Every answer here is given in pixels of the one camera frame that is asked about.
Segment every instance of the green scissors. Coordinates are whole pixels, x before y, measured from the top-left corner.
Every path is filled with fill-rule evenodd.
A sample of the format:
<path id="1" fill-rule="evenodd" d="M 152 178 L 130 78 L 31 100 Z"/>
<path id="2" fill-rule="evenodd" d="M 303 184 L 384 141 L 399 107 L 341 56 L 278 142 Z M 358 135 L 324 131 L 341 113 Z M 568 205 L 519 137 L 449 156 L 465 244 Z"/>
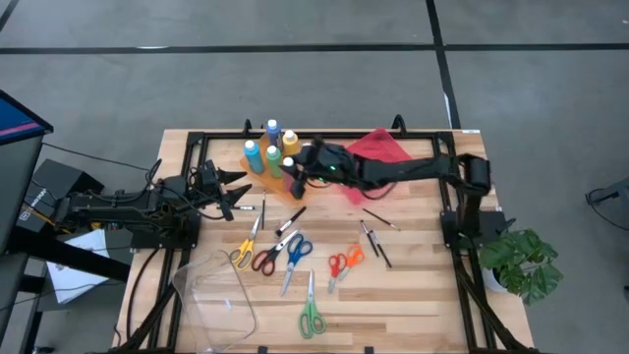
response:
<path id="1" fill-rule="evenodd" d="M 313 337 L 313 334 L 322 334 L 327 328 L 327 324 L 323 317 L 316 310 L 315 305 L 315 271 L 311 269 L 311 280 L 308 284 L 308 298 L 306 300 L 306 307 L 304 311 L 299 315 L 299 332 L 302 333 L 302 337 L 309 339 Z"/>

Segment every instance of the white pot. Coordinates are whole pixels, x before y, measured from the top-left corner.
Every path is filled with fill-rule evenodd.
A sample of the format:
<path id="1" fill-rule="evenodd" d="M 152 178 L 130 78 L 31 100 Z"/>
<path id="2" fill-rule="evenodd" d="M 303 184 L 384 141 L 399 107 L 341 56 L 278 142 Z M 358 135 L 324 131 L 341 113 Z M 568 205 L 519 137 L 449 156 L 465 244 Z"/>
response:
<path id="1" fill-rule="evenodd" d="M 483 268 L 483 282 L 485 287 L 495 292 L 507 292 L 507 288 L 500 285 L 498 279 L 493 275 L 493 269 Z"/>

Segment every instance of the green paint bottle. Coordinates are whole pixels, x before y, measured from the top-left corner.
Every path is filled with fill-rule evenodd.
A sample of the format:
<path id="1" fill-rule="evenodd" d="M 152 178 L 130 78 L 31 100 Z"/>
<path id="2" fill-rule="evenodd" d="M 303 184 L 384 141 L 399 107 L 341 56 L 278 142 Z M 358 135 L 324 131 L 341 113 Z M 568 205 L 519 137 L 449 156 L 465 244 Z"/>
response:
<path id="1" fill-rule="evenodd" d="M 266 149 L 266 166 L 268 166 L 271 176 L 275 178 L 282 178 L 282 170 L 279 168 L 281 159 L 282 153 L 279 148 L 270 146 Z"/>

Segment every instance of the bottle cap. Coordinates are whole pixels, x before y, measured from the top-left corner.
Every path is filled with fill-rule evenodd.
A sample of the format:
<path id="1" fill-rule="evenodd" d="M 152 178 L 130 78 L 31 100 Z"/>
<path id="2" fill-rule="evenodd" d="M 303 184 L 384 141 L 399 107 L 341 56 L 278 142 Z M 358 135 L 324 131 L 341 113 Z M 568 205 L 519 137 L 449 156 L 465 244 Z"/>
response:
<path id="1" fill-rule="evenodd" d="M 295 140 L 295 132 L 287 130 L 286 133 L 284 133 L 284 137 L 286 137 L 287 141 L 292 142 Z"/>

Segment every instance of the paint bottle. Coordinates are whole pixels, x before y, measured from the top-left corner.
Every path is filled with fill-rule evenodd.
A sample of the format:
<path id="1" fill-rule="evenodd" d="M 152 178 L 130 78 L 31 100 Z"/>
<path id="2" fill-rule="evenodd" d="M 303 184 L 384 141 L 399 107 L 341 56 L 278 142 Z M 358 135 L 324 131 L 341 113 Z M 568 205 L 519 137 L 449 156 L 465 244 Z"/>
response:
<path id="1" fill-rule="evenodd" d="M 282 178 L 282 170 L 279 168 L 282 153 L 277 147 L 268 147 L 266 150 L 266 166 L 275 178 Z"/>
<path id="2" fill-rule="evenodd" d="M 249 162 L 249 167 L 255 173 L 262 173 L 264 171 L 264 163 L 262 163 L 262 156 L 259 154 L 259 147 L 254 141 L 245 142 L 245 156 Z"/>
<path id="3" fill-rule="evenodd" d="M 291 157 L 284 157 L 284 159 L 282 160 L 282 163 L 286 167 L 293 167 L 293 165 L 295 164 L 295 161 L 293 161 L 293 159 Z M 282 183 L 284 185 L 284 190 L 290 192 L 291 186 L 293 186 L 293 181 L 295 179 L 293 178 L 293 176 L 289 175 L 284 170 L 282 170 L 282 174 L 283 174 L 283 178 L 284 178 L 284 180 L 282 181 Z"/>
<path id="4" fill-rule="evenodd" d="M 292 130 L 287 130 L 284 133 L 284 138 L 282 138 L 282 142 L 284 143 L 284 156 L 294 155 L 299 152 L 299 139 L 297 138 L 297 134 Z"/>
<path id="5" fill-rule="evenodd" d="M 266 134 L 268 135 L 268 144 L 282 150 L 282 130 L 275 119 L 269 119 L 266 122 Z"/>

